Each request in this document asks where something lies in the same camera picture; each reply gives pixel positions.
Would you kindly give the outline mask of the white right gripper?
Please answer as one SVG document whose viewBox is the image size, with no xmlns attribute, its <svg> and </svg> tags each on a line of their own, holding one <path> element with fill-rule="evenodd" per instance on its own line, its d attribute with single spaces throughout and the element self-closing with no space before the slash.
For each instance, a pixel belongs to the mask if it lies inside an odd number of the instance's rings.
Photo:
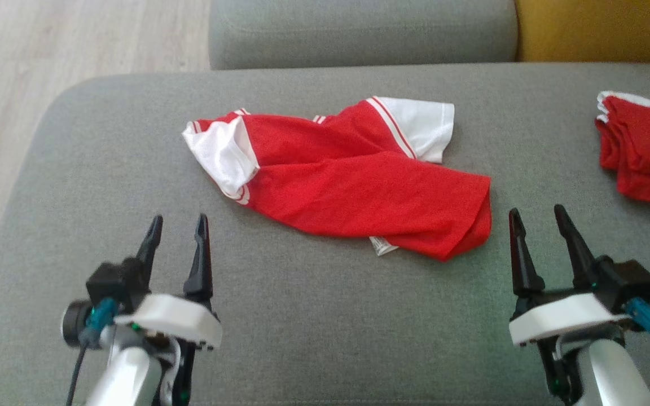
<svg viewBox="0 0 650 406">
<path fill-rule="evenodd" d="M 603 261 L 593 255 L 577 230 L 565 206 L 553 208 L 559 232 L 566 242 L 573 273 L 573 286 L 594 291 L 599 287 L 599 267 Z M 516 347 L 554 338 L 557 347 L 585 345 L 599 339 L 614 339 L 632 317 L 614 314 L 594 293 L 578 293 L 538 304 L 537 296 L 545 288 L 537 274 L 526 243 L 526 229 L 517 208 L 508 213 L 513 293 L 516 310 L 508 325 Z"/>
</svg>

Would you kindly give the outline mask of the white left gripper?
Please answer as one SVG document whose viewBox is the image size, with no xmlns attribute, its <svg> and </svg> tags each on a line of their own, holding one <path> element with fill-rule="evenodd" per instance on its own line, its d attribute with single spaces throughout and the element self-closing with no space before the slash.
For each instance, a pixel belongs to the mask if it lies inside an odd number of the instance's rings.
<svg viewBox="0 0 650 406">
<path fill-rule="evenodd" d="M 155 215 L 134 256 L 138 278 L 150 278 L 160 245 L 163 216 Z M 207 348 L 220 348 L 223 329 L 209 311 L 213 296 L 212 262 L 208 218 L 201 213 L 194 239 L 196 250 L 191 271 L 183 285 L 185 298 L 170 294 L 147 294 L 129 315 L 118 315 L 114 324 L 137 324 L 144 329 L 183 339 Z"/>
</svg>

